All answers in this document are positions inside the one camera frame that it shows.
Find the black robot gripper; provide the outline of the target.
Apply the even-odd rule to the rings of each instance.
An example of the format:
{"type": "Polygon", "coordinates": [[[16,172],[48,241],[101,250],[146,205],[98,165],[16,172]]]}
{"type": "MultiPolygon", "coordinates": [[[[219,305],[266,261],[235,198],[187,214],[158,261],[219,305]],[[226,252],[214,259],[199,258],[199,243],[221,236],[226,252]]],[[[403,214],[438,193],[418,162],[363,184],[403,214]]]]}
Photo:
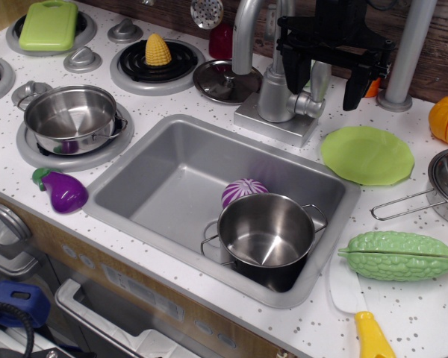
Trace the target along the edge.
{"type": "Polygon", "coordinates": [[[313,16],[283,16],[277,49],[287,87],[300,93],[311,60],[351,71],[343,110],[355,110],[379,73],[388,73],[395,42],[370,30],[365,1],[317,1],[313,16]]]}

